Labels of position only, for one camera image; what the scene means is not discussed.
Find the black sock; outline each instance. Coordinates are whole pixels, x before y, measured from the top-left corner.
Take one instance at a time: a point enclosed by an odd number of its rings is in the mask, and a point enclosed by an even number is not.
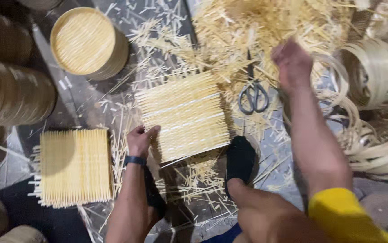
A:
[[[155,185],[154,177],[147,166],[144,167],[144,185],[146,187],[147,205],[156,209],[158,213],[158,220],[160,220],[165,215],[165,201],[159,194]]]
[[[235,136],[227,149],[227,173],[225,176],[225,192],[231,199],[227,181],[239,178],[245,184],[251,176],[255,162],[255,150],[245,137]]]

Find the hand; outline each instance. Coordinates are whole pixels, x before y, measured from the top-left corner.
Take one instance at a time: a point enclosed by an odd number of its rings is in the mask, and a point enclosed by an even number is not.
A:
[[[298,87],[310,87],[312,58],[293,39],[273,48],[271,58],[279,67],[281,88],[289,96]]]
[[[154,138],[158,135],[160,129],[160,126],[155,126],[149,129],[149,131],[144,132],[144,126],[140,125],[134,128],[130,133],[128,133],[127,142],[129,156],[136,156],[143,159],[147,159],[149,155],[148,149],[150,145],[150,140],[151,138]]]

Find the watch strap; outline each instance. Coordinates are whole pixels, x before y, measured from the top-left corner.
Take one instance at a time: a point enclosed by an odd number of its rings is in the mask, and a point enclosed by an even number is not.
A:
[[[147,161],[146,159],[136,157],[136,156],[125,156],[124,164],[127,165],[128,163],[135,163],[141,166],[145,166]]]

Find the yellow shirt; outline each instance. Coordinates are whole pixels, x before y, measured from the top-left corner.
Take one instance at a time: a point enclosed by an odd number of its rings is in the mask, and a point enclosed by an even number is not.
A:
[[[345,188],[316,193],[308,214],[333,242],[388,243],[388,233],[374,224],[353,192]]]

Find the person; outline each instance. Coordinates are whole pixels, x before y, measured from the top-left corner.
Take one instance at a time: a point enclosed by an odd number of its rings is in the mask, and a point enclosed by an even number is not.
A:
[[[326,125],[310,86],[311,57],[292,39],[272,51],[282,90],[291,107],[295,163],[308,188],[308,216],[281,196],[247,186],[255,151],[236,136],[227,150],[225,189],[238,209],[241,234],[227,242],[388,242],[352,193],[352,171]],[[129,155],[144,160],[159,126],[127,135]],[[143,242],[163,216],[162,203],[148,203],[145,169],[128,163],[121,193],[110,217],[107,242]]]

